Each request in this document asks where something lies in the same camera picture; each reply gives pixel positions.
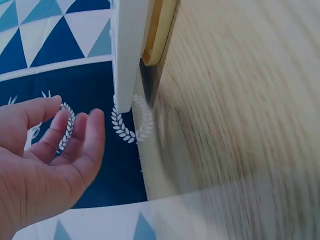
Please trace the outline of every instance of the finger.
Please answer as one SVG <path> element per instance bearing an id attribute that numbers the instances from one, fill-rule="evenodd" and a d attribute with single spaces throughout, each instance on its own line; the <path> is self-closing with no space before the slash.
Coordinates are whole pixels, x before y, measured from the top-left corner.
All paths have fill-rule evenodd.
<path id="1" fill-rule="evenodd" d="M 50 128 L 45 132 L 40 141 L 34 143 L 28 150 L 45 164 L 50 164 L 56 155 L 59 142 L 67 129 L 68 116 L 68 110 L 60 110 L 55 115 Z"/>
<path id="2" fill-rule="evenodd" d="M 81 156 L 70 164 L 58 165 L 55 170 L 63 175 L 72 194 L 82 194 L 98 174 L 105 149 L 105 116 L 93 110 L 87 119 Z"/>
<path id="3" fill-rule="evenodd" d="M 19 114 L 28 129 L 53 118 L 60 109 L 62 99 L 60 96 L 40 97 L 10 105 L 12 110 Z"/>
<path id="4" fill-rule="evenodd" d="M 86 124 L 88 115 L 85 113 L 77 114 L 72 129 L 71 137 L 69 138 L 65 149 L 60 156 L 56 157 L 52 162 L 52 166 L 70 164 L 80 156 L 85 141 Z"/>

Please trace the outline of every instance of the blue triangle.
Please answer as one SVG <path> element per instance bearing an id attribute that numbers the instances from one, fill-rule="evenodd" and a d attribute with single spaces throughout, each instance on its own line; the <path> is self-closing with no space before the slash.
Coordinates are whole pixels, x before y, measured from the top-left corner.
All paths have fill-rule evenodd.
<path id="1" fill-rule="evenodd" d="M 65 17 L 56 24 L 33 60 L 31 67 L 84 58 Z"/>
<path id="2" fill-rule="evenodd" d="M 133 240 L 156 240 L 155 231 L 141 213 L 135 227 Z"/>
<path id="3" fill-rule="evenodd" d="M 96 57 L 111 54 L 110 20 L 104 26 L 100 36 L 93 45 L 88 57 Z"/>
<path id="4" fill-rule="evenodd" d="M 57 15 L 62 15 L 62 11 L 56 0 L 41 0 L 26 17 L 23 24 Z"/>
<path id="5" fill-rule="evenodd" d="M 76 0 L 66 11 L 69 13 L 91 11 L 91 10 L 100 10 L 100 9 L 109 9 L 110 2 L 108 0 Z"/>
<path id="6" fill-rule="evenodd" d="M 0 32 L 18 26 L 16 2 L 13 1 L 0 18 Z"/>
<path id="7" fill-rule="evenodd" d="M 26 68 L 24 48 L 18 29 L 0 55 L 0 74 Z"/>
<path id="8" fill-rule="evenodd" d="M 53 240 L 72 240 L 60 221 L 58 221 L 58 223 L 56 224 Z"/>

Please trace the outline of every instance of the white wooden panel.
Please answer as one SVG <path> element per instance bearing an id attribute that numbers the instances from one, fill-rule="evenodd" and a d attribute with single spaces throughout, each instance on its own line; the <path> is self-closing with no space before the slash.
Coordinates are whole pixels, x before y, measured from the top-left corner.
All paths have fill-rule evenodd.
<path id="1" fill-rule="evenodd" d="M 154 0 L 113 0 L 111 44 L 114 101 L 119 113 L 131 109 L 141 52 L 148 34 Z"/>

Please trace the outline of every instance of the wooden surface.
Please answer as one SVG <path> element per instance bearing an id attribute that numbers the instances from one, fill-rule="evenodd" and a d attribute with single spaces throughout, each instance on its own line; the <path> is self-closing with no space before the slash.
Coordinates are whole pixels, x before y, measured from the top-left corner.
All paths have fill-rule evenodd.
<path id="1" fill-rule="evenodd" d="M 318 0 L 180 0 L 141 74 L 158 239 L 320 239 Z"/>

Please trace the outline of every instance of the navy blue fabric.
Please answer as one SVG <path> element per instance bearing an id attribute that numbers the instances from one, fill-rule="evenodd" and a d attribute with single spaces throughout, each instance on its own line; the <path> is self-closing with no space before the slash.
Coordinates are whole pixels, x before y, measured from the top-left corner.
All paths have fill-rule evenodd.
<path id="1" fill-rule="evenodd" d="M 75 114 L 100 108 L 105 113 L 106 145 L 101 170 L 74 208 L 91 208 L 144 202 L 147 200 L 138 148 L 135 142 L 123 141 L 113 129 L 114 107 L 112 62 L 57 69 L 0 82 L 0 104 L 17 103 L 48 95 L 61 95 Z M 134 131 L 132 113 L 122 115 L 125 126 Z M 41 125 L 38 141 L 50 122 Z"/>
<path id="2" fill-rule="evenodd" d="M 76 13 L 90 10 L 109 9 L 110 2 L 108 0 L 76 0 L 66 11 L 69 13 Z"/>
<path id="3" fill-rule="evenodd" d="M 81 59 L 84 57 L 63 16 L 45 40 L 41 50 L 33 60 L 31 67 Z"/>
<path id="4" fill-rule="evenodd" d="M 26 67 L 27 63 L 22 47 L 20 29 L 18 29 L 0 55 L 0 74 Z"/>

